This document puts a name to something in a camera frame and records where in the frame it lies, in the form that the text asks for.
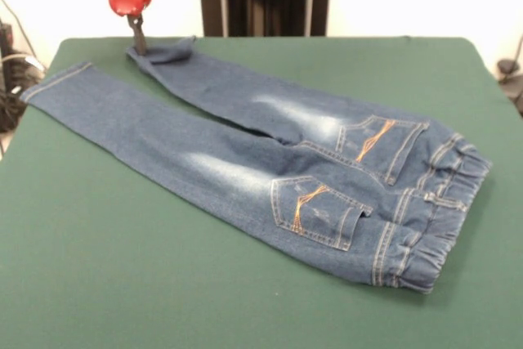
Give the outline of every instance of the green felt surface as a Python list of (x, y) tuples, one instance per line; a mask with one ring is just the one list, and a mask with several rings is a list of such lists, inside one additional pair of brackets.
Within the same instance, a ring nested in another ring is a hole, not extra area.
[[(91, 60), (180, 105), (123, 55), (129, 44), (68, 40), (49, 74)], [(493, 161), (434, 292), (351, 284), (296, 262), (29, 108), (0, 163), (2, 349), (523, 345), (523, 122), (469, 42), (204, 38), (197, 47), (434, 116)]]

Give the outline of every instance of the orange stitching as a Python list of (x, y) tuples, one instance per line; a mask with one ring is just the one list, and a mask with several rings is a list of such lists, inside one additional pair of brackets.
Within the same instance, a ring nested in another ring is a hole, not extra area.
[(376, 142), (378, 142), (379, 138), (381, 138), (385, 132), (389, 131), (394, 124), (396, 124), (395, 120), (387, 120), (385, 124), (383, 124), (383, 128), (379, 133), (377, 133), (375, 136), (371, 136), (369, 139), (367, 139), (367, 141), (365, 141), (360, 155), (356, 158), (357, 163), (361, 162), (363, 157), (374, 147), (374, 145), (376, 145)]
[(303, 235), (303, 226), (302, 226), (302, 219), (300, 218), (300, 210), (304, 204), (307, 202), (310, 202), (311, 199), (313, 199), (318, 194), (321, 194), (322, 192), (325, 192), (328, 190), (328, 188), (324, 185), (321, 185), (318, 187), (318, 189), (314, 192), (311, 192), (310, 194), (298, 196), (297, 203), (296, 203), (296, 212), (294, 213), (294, 222), (291, 226), (291, 230), (294, 232), (299, 233), (300, 235)]

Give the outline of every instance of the jeans back pocket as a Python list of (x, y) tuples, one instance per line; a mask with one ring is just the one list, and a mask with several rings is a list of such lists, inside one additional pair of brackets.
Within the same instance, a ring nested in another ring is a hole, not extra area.
[(405, 160), (428, 123), (371, 115), (358, 124), (342, 126), (336, 152), (394, 185)]
[(273, 180), (271, 202), (277, 226), (343, 251), (358, 220), (372, 212), (311, 176)]

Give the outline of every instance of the distressed denim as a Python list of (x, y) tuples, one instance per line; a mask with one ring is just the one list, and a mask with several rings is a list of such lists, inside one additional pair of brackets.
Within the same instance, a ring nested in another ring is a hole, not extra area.
[(172, 94), (238, 127), (173, 108), (90, 63), (22, 99), (300, 261), (349, 281), (432, 291), (490, 169), (463, 136), (206, 56), (192, 39), (127, 53)]

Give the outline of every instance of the white wall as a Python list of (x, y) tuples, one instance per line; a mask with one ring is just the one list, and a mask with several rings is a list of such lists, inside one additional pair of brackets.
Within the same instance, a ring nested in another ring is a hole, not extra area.
[[(128, 36), (126, 21), (107, 0), (7, 0), (18, 13), (38, 57), (51, 62), (69, 37)], [(11, 21), (0, 6), (0, 15)], [(202, 35), (199, 0), (153, 0), (144, 31), (154, 36)], [(331, 0), (330, 36), (461, 36), (476, 44), (486, 66), (512, 57), (523, 33), (521, 0)], [(25, 49), (17, 35), (17, 47)]]

